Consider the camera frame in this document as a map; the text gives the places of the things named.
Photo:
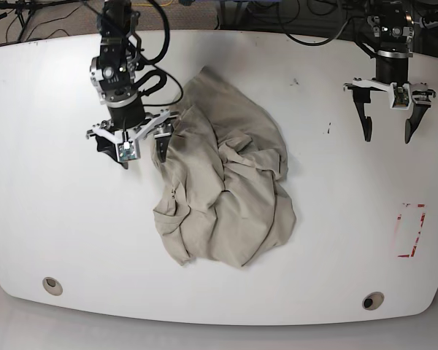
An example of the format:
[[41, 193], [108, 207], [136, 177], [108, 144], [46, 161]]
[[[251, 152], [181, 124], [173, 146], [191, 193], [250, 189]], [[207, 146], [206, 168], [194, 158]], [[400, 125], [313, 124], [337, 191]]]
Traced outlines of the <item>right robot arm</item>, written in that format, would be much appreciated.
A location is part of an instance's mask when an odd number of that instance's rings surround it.
[[101, 41], [99, 55], [91, 61], [90, 78], [109, 119], [93, 125], [85, 136], [95, 139], [97, 151], [123, 168], [139, 159], [139, 140], [148, 135], [153, 135], [158, 160], [164, 162], [174, 131], [176, 114], [169, 111], [168, 104], [158, 104], [159, 113], [150, 113], [142, 101], [172, 78], [157, 65], [169, 48], [169, 21], [158, 2], [151, 1], [150, 5], [160, 15], [164, 30], [161, 51], [152, 59], [143, 54], [137, 34], [140, 13], [130, 1], [106, 1], [96, 13]]

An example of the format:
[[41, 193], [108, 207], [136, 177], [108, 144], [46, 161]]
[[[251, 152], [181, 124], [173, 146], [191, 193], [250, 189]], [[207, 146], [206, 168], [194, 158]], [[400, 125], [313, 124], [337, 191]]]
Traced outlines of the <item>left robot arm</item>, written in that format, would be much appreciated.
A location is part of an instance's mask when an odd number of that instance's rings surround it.
[[431, 100], [436, 97], [436, 92], [426, 83], [412, 84], [408, 78], [415, 34], [411, 12], [403, 1], [368, 1], [365, 14], [373, 38], [358, 32], [355, 43], [375, 59], [375, 76], [372, 79], [355, 78], [346, 83], [344, 89], [352, 92], [366, 142], [372, 137], [372, 119], [365, 114], [371, 92], [387, 93], [391, 109], [411, 109], [412, 115], [406, 119], [404, 127], [404, 142], [408, 144], [431, 108]]

